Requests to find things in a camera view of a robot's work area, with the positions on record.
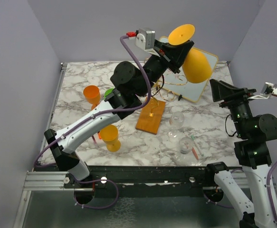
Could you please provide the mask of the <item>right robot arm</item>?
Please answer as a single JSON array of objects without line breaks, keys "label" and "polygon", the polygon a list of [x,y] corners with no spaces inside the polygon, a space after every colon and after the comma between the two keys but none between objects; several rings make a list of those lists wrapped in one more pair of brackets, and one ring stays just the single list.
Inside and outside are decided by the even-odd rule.
[{"label": "right robot arm", "polygon": [[232,172],[223,162],[211,163],[204,174],[208,185],[220,187],[239,219],[241,228],[277,228],[277,194],[267,142],[277,139],[277,118],[272,114],[253,116],[249,102],[277,97],[277,85],[266,82],[261,94],[255,89],[237,88],[224,81],[210,80],[212,99],[227,108],[234,122],[239,142],[234,143],[235,155],[246,175],[252,199],[248,199],[234,181]]}]

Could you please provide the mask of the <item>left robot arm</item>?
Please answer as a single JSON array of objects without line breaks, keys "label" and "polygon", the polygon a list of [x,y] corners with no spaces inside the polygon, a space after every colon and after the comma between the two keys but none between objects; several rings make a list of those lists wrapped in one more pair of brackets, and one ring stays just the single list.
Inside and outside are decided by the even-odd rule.
[{"label": "left robot arm", "polygon": [[123,120],[134,111],[146,106],[140,97],[151,98],[151,88],[170,69],[180,72],[194,42],[188,40],[180,45],[171,45],[155,41],[155,55],[151,55],[145,65],[141,65],[130,48],[121,37],[121,43],[130,54],[134,63],[123,61],[119,63],[110,80],[113,91],[106,96],[92,111],[68,127],[54,131],[48,129],[44,136],[60,171],[67,171],[74,176],[76,184],[87,187],[91,183],[88,166],[82,161],[76,149],[88,138],[100,132],[105,127]]}]

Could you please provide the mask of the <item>clear wine glass front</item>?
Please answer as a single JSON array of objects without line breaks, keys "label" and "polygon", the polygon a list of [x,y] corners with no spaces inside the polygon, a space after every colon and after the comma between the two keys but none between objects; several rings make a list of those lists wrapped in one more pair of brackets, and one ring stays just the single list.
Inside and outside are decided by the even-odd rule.
[{"label": "clear wine glass front", "polygon": [[189,154],[193,149],[193,141],[189,137],[183,137],[179,140],[178,151],[175,158],[180,165],[187,165],[189,161]]}]

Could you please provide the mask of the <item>clear wine glass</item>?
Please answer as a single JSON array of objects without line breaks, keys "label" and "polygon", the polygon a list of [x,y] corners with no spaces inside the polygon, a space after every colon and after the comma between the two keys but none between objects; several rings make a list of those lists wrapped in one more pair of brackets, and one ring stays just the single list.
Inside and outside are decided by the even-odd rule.
[{"label": "clear wine glass", "polygon": [[168,132],[168,136],[171,138],[175,138],[178,135],[179,129],[183,126],[184,123],[184,114],[182,112],[174,112],[170,119],[170,131]]},{"label": "clear wine glass", "polygon": [[193,149],[193,141],[189,137],[183,137],[179,140],[178,151],[175,158],[180,165],[187,165],[189,161],[189,154]]}]

